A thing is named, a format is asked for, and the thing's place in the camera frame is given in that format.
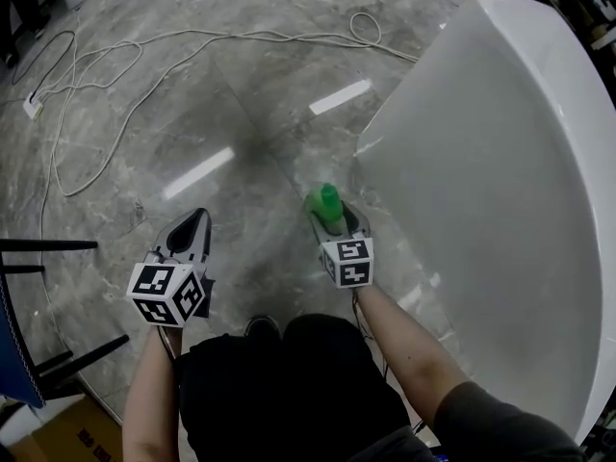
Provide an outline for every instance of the person's foot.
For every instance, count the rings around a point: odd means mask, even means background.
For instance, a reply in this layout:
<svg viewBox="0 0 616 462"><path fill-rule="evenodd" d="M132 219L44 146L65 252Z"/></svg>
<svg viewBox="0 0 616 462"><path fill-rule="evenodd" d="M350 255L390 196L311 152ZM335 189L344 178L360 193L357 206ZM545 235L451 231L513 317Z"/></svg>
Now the person's foot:
<svg viewBox="0 0 616 462"><path fill-rule="evenodd" d="M19 62L19 54L13 49L2 54L2 60L8 68L13 68Z"/></svg>
<svg viewBox="0 0 616 462"><path fill-rule="evenodd" d="M38 20L37 27L34 29L35 39L40 39L45 34L47 29L47 23L49 22L49 15L42 15Z"/></svg>
<svg viewBox="0 0 616 462"><path fill-rule="evenodd" d="M280 341L280 329L269 315L255 315L248 321L244 336L258 341Z"/></svg>

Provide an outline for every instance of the person's left arm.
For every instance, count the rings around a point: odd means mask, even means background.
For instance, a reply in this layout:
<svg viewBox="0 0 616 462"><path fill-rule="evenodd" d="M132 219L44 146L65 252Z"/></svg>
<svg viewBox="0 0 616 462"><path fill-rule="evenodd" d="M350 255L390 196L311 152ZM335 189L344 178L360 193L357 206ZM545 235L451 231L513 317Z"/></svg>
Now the person's left arm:
<svg viewBox="0 0 616 462"><path fill-rule="evenodd" d="M174 355L182 349L182 329L167 329ZM178 407L173 366L156 327L145 349L124 407L125 462L177 462Z"/></svg>

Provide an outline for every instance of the person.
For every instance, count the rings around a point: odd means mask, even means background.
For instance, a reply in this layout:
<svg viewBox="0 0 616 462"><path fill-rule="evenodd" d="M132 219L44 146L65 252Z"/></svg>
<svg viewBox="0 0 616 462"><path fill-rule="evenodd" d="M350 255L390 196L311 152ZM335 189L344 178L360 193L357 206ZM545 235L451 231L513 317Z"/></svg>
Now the person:
<svg viewBox="0 0 616 462"><path fill-rule="evenodd" d="M378 287L356 303L391 372L452 461L585 460L555 424L490 396ZM152 330L125 405L125 462L178 460L178 406L200 461L435 460L363 333L327 315L269 317L243 337L202 342L173 363ZM169 336L175 353L181 331Z"/></svg>
<svg viewBox="0 0 616 462"><path fill-rule="evenodd" d="M0 56L8 68L19 62L19 54L11 33L11 2L24 25L39 39L45 32L48 15L42 15L39 0L0 0Z"/></svg>

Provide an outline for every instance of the chair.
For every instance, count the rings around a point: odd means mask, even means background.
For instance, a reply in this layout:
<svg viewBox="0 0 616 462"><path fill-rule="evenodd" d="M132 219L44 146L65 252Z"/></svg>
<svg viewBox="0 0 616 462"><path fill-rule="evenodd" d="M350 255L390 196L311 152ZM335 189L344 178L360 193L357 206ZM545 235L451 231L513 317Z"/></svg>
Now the chair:
<svg viewBox="0 0 616 462"><path fill-rule="evenodd" d="M128 342L128 336L122 335L70 362L67 361L73 353L68 350L35 366L15 318L5 274L42 272L44 267L5 266L3 251L85 250L97 247L97 242L0 239L0 394L41 408L46 400L58 397L65 380Z"/></svg>

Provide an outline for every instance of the green bottle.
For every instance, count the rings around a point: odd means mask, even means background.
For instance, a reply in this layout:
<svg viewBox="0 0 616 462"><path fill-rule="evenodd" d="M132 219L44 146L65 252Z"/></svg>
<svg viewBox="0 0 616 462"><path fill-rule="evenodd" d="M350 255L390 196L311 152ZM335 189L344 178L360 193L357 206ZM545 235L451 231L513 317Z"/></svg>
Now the green bottle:
<svg viewBox="0 0 616 462"><path fill-rule="evenodd" d="M333 185L325 183L320 190L310 191L304 201L304 208L317 216L329 234L338 236L347 231L343 203Z"/></svg>

